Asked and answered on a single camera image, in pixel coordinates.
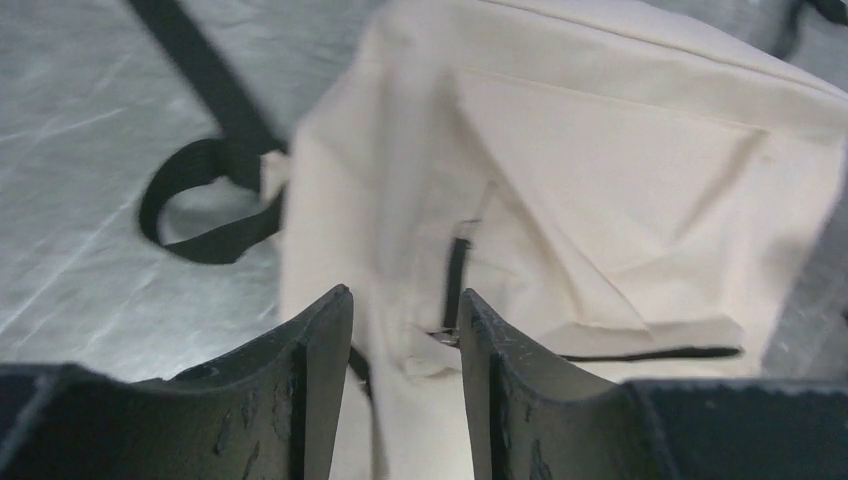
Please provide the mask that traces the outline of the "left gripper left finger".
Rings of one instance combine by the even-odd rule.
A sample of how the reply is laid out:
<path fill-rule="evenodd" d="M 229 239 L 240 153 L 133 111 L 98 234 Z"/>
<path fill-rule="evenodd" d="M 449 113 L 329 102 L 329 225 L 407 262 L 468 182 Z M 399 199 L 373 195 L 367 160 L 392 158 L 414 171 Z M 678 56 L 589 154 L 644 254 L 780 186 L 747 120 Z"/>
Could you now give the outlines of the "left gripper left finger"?
<path fill-rule="evenodd" d="M 325 479 L 352 320 L 352 294 L 336 286 L 295 318 L 169 380 L 5 364 L 1 475 Z"/>

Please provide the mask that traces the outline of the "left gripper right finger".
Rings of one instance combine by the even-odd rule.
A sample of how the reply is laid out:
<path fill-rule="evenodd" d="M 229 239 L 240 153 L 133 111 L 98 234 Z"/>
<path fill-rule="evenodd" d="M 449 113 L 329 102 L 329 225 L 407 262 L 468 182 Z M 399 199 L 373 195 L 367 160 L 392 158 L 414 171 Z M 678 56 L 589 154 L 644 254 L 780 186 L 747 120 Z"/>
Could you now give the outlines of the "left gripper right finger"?
<path fill-rule="evenodd" d="M 843 479 L 839 382 L 661 379 L 617 384 L 460 300 L 478 479 Z"/>

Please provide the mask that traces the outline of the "beige canvas backpack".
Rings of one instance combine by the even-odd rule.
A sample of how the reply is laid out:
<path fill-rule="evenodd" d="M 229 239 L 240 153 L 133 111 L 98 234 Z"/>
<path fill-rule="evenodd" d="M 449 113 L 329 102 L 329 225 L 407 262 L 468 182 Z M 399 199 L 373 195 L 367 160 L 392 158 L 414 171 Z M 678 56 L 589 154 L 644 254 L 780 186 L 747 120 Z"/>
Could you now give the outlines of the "beige canvas backpack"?
<path fill-rule="evenodd" d="M 178 2 L 132 9 L 220 128 L 156 172 L 141 233 L 226 179 L 260 210 L 166 251 L 272 239 L 284 317 L 352 293 L 331 479 L 472 477 L 467 289 L 588 392 L 760 376 L 841 194 L 844 91 L 639 1 L 389 1 L 290 140 Z"/>

